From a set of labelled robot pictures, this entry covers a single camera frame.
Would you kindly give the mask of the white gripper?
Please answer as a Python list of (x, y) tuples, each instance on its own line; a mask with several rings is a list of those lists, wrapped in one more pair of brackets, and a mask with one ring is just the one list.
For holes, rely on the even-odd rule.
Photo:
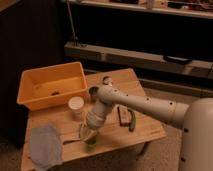
[[(86, 123), (89, 128), (100, 128), (104, 125), (107, 115), (110, 113), (110, 106), (97, 100), (94, 106), (89, 110), (86, 115)], [(85, 139), (88, 135), (88, 127), (85, 124), (81, 124), (79, 127), (79, 138)], [(98, 130), (91, 130), (88, 143), (95, 143), (99, 135)]]

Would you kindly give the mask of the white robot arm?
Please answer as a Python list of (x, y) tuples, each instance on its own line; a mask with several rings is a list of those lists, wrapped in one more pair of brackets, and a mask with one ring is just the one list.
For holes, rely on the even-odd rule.
[(116, 105), (124, 105), (182, 130), (179, 171), (213, 171), (213, 98), (190, 105), (146, 96), (136, 96), (102, 85), (97, 100), (85, 118), (85, 130), (100, 129)]

